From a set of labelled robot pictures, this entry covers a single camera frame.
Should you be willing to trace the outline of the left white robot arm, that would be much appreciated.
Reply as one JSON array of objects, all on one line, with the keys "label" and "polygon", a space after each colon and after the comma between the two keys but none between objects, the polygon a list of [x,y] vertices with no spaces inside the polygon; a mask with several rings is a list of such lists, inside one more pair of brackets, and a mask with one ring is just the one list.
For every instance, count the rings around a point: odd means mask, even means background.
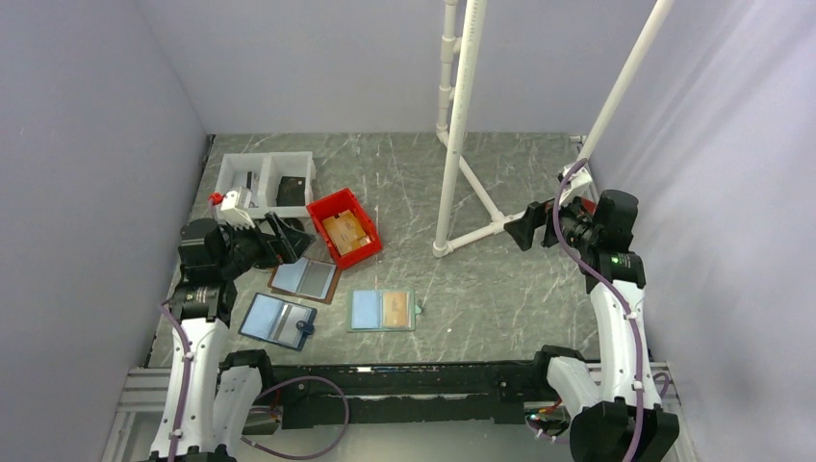
[{"label": "left white robot arm", "polygon": [[274,213],[247,227],[214,218],[180,231],[181,278],[159,306],[172,329],[172,364],[150,461],[232,461],[253,404],[276,391],[268,355],[225,354],[236,280],[296,262],[315,242],[297,218]]}]

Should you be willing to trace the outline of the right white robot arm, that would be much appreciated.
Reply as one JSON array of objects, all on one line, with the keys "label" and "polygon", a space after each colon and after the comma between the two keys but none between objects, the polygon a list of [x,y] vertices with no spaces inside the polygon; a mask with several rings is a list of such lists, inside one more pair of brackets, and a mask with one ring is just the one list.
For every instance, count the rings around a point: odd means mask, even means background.
[{"label": "right white robot arm", "polygon": [[630,248],[638,205],[632,194],[607,190],[598,202],[532,202],[504,226],[523,251],[542,229],[542,245],[575,250],[585,277],[598,324],[599,380],[577,351],[555,346],[543,347],[545,364],[529,376],[536,396],[558,396],[564,405],[575,461],[660,461],[680,431],[677,415],[663,408],[650,367],[645,267]]}]

